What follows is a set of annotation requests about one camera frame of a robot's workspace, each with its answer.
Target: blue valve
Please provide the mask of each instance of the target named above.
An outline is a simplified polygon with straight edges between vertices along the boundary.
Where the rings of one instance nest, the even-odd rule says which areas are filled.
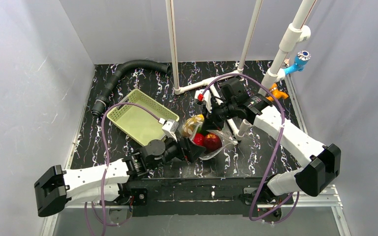
[[[288,68],[283,69],[286,75],[304,70],[306,63],[308,63],[311,58],[311,54],[308,51],[299,51],[295,57],[295,64],[291,65]]]

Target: black marble surface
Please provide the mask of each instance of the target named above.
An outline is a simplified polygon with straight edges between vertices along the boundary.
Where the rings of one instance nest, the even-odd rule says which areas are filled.
[[[271,61],[247,61],[244,74],[262,80]],[[95,97],[100,94],[109,78],[118,65],[97,65],[92,82],[90,97],[88,99],[85,116],[81,125],[74,152],[72,169],[81,169],[105,163],[104,147],[101,141],[100,118],[92,116],[91,109]],[[181,86],[201,81],[209,77],[233,71],[237,67],[235,61],[209,61],[209,62],[182,62],[179,63],[179,77]],[[249,94],[258,92],[257,86],[247,84]],[[279,90],[287,92],[284,82],[278,83]],[[201,106],[194,104],[195,90],[182,95],[174,95],[173,78],[166,77],[151,70],[136,69],[126,74],[114,91],[113,100],[119,102],[133,89],[140,89],[154,98],[180,117],[180,122],[189,117],[200,114]],[[281,100],[285,115],[297,125],[290,99]],[[123,158],[140,147],[134,140],[123,133],[119,128],[109,122],[107,130],[111,161]],[[248,137],[237,146],[229,146],[215,158],[207,161],[198,160],[195,163],[175,160],[161,166],[150,173],[150,177],[262,177],[273,151],[275,140],[258,128],[251,128]],[[279,148],[276,161],[273,163],[271,173],[283,173],[286,170],[295,170],[299,167],[290,153],[283,147]]]

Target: white panel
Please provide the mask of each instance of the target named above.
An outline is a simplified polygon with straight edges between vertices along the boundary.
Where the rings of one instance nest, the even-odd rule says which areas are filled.
[[[61,0],[94,64],[170,62],[164,0]],[[255,0],[174,0],[178,61],[239,60]],[[273,59],[301,0],[265,0],[247,59]]]
[[[164,0],[61,0],[94,64],[171,61]]]
[[[0,236],[39,234],[33,184],[66,163],[93,74],[59,1],[0,1]]]
[[[335,184],[352,235],[378,235],[378,0],[321,1],[312,59],[293,74],[310,135],[342,151]]]

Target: red apple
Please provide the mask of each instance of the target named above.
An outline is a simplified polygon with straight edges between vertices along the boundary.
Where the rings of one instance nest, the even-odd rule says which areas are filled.
[[[203,146],[204,136],[202,134],[195,134],[193,143],[199,146]]]
[[[221,142],[221,139],[217,135],[213,133],[209,133],[205,136],[203,140],[203,146],[206,147],[206,149],[209,152],[212,152],[221,148],[222,142]]]

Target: light green basket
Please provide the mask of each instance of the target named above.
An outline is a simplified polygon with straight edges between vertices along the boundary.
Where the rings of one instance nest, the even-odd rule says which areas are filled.
[[[139,89],[131,91],[121,102],[132,102],[141,105],[165,120],[179,120],[177,114],[171,112]],[[161,129],[162,125],[148,112],[136,106],[124,105],[119,109],[114,108],[108,113],[108,119],[142,146],[147,145],[153,139],[162,139],[164,137]]]

